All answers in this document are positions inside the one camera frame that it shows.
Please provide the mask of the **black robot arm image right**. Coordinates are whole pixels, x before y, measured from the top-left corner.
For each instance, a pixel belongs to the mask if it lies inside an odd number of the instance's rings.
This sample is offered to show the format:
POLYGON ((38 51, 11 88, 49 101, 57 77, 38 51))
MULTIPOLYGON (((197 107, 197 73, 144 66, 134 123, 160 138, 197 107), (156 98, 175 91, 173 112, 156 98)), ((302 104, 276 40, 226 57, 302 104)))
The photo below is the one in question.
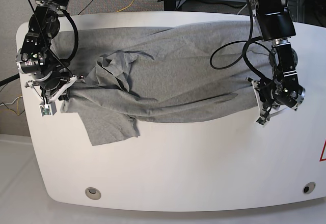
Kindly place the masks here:
POLYGON ((288 0, 246 0, 250 24, 256 23, 259 37, 252 37, 250 29, 248 40, 237 62, 244 60, 248 68, 259 78, 258 92, 263 100, 263 108, 284 105, 296 110, 303 102, 305 89, 299 84, 296 72, 296 59, 289 38, 296 35, 288 8, 288 0), (258 41, 270 41, 269 62, 272 78, 267 78, 256 69, 247 57, 249 46, 258 41))

